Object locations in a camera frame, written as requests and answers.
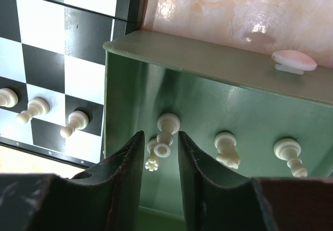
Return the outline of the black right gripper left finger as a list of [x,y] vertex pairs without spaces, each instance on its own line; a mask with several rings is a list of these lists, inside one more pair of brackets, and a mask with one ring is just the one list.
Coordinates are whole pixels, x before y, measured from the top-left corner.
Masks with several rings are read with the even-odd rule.
[[1,230],[135,230],[145,135],[73,178],[1,174]]

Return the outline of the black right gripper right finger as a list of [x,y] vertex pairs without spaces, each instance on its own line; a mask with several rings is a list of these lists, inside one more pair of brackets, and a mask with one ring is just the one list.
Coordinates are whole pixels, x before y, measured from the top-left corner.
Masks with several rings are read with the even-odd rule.
[[332,178],[245,177],[178,135],[187,230],[332,230]]

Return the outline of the black and grey chessboard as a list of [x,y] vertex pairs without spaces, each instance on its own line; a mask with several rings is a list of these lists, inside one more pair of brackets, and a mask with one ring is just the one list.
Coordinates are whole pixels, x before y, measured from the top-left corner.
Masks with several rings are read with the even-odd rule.
[[[18,96],[1,107],[1,144],[88,168],[103,158],[103,44],[139,29],[144,0],[1,0],[1,88]],[[26,124],[33,98],[49,104]],[[63,138],[74,111],[88,126]]]

